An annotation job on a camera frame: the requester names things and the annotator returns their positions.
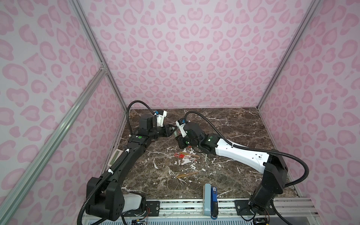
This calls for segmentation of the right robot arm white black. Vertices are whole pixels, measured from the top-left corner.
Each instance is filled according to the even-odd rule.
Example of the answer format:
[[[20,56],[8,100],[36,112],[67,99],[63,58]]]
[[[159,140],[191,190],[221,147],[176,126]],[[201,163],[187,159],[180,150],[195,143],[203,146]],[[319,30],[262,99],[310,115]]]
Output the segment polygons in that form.
[[[257,186],[248,202],[239,206],[237,214],[243,220],[255,222],[257,215],[263,215],[262,224],[270,222],[269,209],[286,224],[290,224],[274,205],[274,198],[283,194],[285,188],[303,182],[309,175],[308,165],[299,157],[278,150],[253,149],[237,144],[225,138],[223,134],[201,113],[187,112],[185,115],[195,114],[204,119],[214,130],[213,134],[205,133],[196,122],[187,120],[187,117],[177,120],[176,126],[180,134],[176,136],[180,149],[196,147],[200,152],[209,155],[226,157],[256,169],[263,175],[261,183]],[[287,181],[288,167],[285,158],[298,162],[304,168],[303,175],[292,182]]]

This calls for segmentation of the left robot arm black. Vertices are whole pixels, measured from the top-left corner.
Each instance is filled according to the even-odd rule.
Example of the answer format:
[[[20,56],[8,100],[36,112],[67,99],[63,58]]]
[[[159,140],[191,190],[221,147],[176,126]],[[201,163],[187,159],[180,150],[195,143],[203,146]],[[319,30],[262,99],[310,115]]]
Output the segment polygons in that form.
[[[86,187],[84,201],[76,223],[82,224],[83,215],[93,215],[100,219],[99,225],[106,220],[116,221],[124,218],[127,212],[137,215],[148,213],[146,197],[142,194],[123,194],[122,186],[135,162],[145,153],[146,149],[162,137],[170,137],[177,129],[171,124],[164,124],[167,112],[150,110],[142,115],[136,131],[129,131],[130,136],[124,151],[100,177],[92,177]]]

